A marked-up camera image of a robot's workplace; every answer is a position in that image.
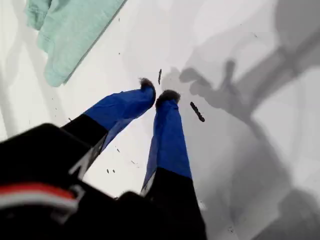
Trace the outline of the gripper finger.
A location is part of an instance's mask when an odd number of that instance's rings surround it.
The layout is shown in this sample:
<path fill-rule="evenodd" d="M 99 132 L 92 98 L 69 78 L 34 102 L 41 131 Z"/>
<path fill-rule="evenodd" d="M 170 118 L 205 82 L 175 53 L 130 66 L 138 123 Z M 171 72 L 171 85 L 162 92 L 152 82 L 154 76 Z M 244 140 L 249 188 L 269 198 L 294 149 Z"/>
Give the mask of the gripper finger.
<path fill-rule="evenodd" d="M 82 178 L 109 143 L 133 120 L 149 110 L 155 100 L 153 83 L 141 78 L 139 89 L 108 95 L 64 125 L 62 129 L 92 149 L 91 156 L 75 163 L 69 173 Z"/>
<path fill-rule="evenodd" d="M 153 137 L 141 193 L 154 207 L 165 239 L 205 240 L 206 226 L 197 201 L 178 103 L 165 90 L 156 100 Z"/>

